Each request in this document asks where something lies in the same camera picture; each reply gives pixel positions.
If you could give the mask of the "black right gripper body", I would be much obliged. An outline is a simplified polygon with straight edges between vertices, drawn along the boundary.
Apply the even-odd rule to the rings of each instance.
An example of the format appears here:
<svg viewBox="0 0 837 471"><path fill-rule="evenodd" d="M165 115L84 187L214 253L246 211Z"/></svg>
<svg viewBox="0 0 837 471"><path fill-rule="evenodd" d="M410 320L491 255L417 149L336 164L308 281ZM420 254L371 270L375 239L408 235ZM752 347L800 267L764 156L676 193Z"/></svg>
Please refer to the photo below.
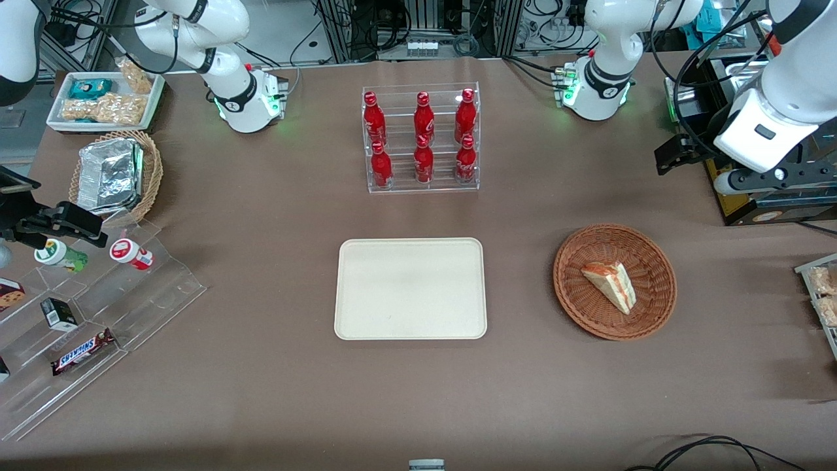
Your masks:
<svg viewBox="0 0 837 471"><path fill-rule="evenodd" d="M34 200L32 191L40 182L1 167L2 238L28 247L44 247L51 236L59 236L52 215L54 208Z"/></svg>

